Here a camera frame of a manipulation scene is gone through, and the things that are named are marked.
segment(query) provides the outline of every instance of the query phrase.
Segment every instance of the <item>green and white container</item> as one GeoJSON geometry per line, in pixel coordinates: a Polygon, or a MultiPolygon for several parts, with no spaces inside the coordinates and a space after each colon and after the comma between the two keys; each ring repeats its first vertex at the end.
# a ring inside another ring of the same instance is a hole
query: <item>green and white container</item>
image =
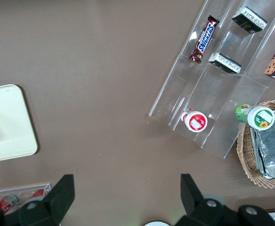
{"type": "Polygon", "coordinates": [[[275,122],[275,114],[269,108],[246,104],[236,108],[235,117],[257,130],[269,129],[275,122]]]}

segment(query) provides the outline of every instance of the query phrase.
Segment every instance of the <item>cookie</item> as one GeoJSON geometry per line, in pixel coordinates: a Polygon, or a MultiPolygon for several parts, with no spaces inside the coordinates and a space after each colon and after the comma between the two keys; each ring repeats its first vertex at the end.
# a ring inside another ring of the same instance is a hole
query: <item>cookie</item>
{"type": "Polygon", "coordinates": [[[269,62],[268,66],[267,66],[267,69],[265,69],[264,73],[265,73],[265,74],[272,74],[272,73],[274,73],[274,72],[275,72],[275,58],[272,59],[272,60],[269,62]]]}

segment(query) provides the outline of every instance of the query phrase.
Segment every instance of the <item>red item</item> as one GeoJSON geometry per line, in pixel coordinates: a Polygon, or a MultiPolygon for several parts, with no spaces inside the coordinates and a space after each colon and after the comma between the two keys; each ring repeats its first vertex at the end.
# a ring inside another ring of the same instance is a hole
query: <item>red item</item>
{"type": "Polygon", "coordinates": [[[46,189],[39,189],[37,192],[35,192],[28,200],[39,197],[39,196],[46,196],[48,194],[46,189]]]}
{"type": "Polygon", "coordinates": [[[18,203],[17,197],[12,194],[8,194],[0,200],[0,209],[5,213],[9,211],[13,206],[18,203]]]}
{"type": "Polygon", "coordinates": [[[206,118],[204,118],[201,114],[196,114],[190,118],[189,124],[193,130],[198,131],[206,127],[207,122],[206,122],[206,118]],[[199,123],[200,127],[195,127],[195,125],[193,124],[194,120],[199,123]]]}

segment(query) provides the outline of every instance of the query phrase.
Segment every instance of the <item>white label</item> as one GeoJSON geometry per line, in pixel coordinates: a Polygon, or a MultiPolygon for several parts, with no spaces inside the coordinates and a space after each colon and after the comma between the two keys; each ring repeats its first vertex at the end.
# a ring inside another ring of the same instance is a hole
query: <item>white label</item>
{"type": "Polygon", "coordinates": [[[255,25],[258,27],[264,29],[267,25],[264,20],[262,20],[260,17],[258,17],[256,14],[254,14],[251,10],[248,8],[244,8],[242,14],[247,17],[250,21],[252,21],[255,25]]]}
{"type": "Polygon", "coordinates": [[[199,129],[202,125],[195,119],[192,119],[191,126],[193,126],[195,129],[199,129]]]}
{"type": "Polygon", "coordinates": [[[235,63],[229,61],[225,57],[221,56],[219,53],[214,53],[210,56],[209,61],[218,61],[219,63],[223,64],[227,68],[231,69],[233,72],[240,73],[241,67],[236,65],[235,63]]]}
{"type": "Polygon", "coordinates": [[[266,120],[268,123],[271,123],[273,120],[273,117],[268,114],[266,111],[262,111],[258,114],[262,119],[266,120]]]}

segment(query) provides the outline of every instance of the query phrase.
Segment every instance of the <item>wicker basket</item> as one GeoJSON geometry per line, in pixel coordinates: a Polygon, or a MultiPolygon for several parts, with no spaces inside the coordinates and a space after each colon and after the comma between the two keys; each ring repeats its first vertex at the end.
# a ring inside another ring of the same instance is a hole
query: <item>wicker basket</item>
{"type": "MultiPolygon", "coordinates": [[[[264,106],[275,110],[275,100],[260,103],[258,106],[264,106]]],[[[251,131],[248,125],[242,129],[237,143],[237,153],[247,177],[251,179],[251,181],[253,181],[256,185],[263,186],[264,188],[275,188],[275,179],[266,179],[261,176],[257,170],[251,131]]]]}

